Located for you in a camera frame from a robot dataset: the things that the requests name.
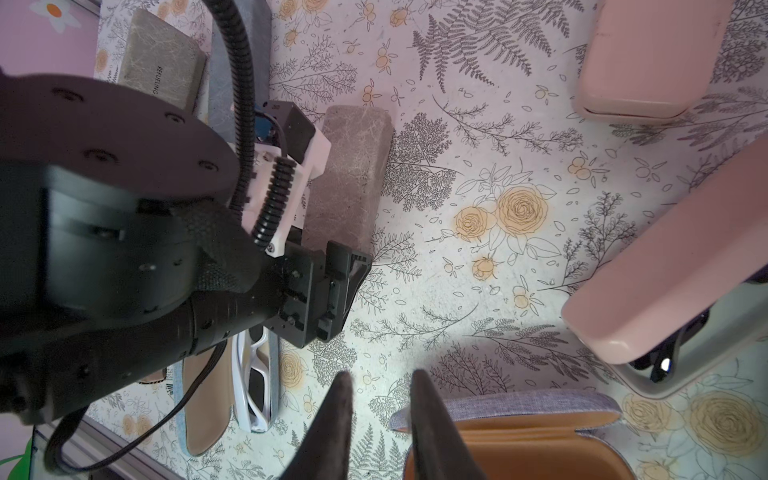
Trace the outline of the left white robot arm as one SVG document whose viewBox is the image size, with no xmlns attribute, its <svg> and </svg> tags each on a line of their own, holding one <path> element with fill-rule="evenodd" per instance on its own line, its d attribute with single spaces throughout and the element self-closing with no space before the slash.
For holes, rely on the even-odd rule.
<svg viewBox="0 0 768 480">
<path fill-rule="evenodd" d="M 273 164 L 267 219 L 243 227 L 255 174 L 192 114 L 66 75 L 1 79 L 1 409 L 55 422 L 47 470 L 96 400 L 262 325 L 295 346 L 343 328 L 371 258 L 269 247 L 300 167 Z"/>
</svg>

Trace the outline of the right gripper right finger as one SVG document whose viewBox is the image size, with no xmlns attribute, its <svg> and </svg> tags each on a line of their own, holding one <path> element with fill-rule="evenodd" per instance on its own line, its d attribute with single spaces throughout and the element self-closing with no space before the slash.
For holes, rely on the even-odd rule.
<svg viewBox="0 0 768 480">
<path fill-rule="evenodd" d="M 410 423 L 416 479 L 486 479 L 424 370 L 412 375 Z"/>
</svg>

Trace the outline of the blue-grey case purple glasses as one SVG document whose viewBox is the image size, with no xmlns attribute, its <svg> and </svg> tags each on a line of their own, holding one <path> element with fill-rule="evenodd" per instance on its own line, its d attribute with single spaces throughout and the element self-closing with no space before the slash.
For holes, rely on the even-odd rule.
<svg viewBox="0 0 768 480">
<path fill-rule="evenodd" d="M 266 1 L 207 1 L 213 16 L 209 126 L 245 149 L 255 144 L 253 111 L 269 99 L 272 11 Z"/>
</svg>

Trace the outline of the grey case mint interior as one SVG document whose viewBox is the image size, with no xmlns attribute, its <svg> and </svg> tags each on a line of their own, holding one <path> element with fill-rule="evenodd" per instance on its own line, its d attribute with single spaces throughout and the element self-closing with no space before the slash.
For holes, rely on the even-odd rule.
<svg viewBox="0 0 768 480">
<path fill-rule="evenodd" d="M 326 251 L 334 241 L 370 254 L 394 135 L 392 118 L 378 107 L 334 105 L 321 131 L 331 148 L 324 173 L 310 185 L 302 246 Z"/>
</svg>

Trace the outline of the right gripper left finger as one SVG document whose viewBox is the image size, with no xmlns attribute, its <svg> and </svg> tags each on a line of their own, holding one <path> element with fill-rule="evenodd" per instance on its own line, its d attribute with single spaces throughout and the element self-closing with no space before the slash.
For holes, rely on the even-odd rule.
<svg viewBox="0 0 768 480">
<path fill-rule="evenodd" d="M 353 416 L 352 376 L 339 372 L 282 480 L 348 477 Z"/>
</svg>

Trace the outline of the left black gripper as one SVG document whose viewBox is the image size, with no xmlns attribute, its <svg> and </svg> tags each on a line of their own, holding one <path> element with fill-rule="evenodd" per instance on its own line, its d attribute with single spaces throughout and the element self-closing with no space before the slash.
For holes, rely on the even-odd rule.
<svg viewBox="0 0 768 480">
<path fill-rule="evenodd" d="M 264 327 L 297 348 L 330 342 L 344 328 L 372 257 L 335 241 L 324 252 L 290 242 L 278 262 L 277 314 Z"/>
</svg>

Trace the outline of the pink case round glasses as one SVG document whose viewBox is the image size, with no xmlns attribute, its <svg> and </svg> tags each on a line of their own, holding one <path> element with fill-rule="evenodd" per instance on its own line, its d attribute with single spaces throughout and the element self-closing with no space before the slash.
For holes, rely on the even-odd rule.
<svg viewBox="0 0 768 480">
<path fill-rule="evenodd" d="M 678 119 L 710 83 L 732 0 L 603 0 L 573 100 L 581 116 L 655 125 Z"/>
</svg>

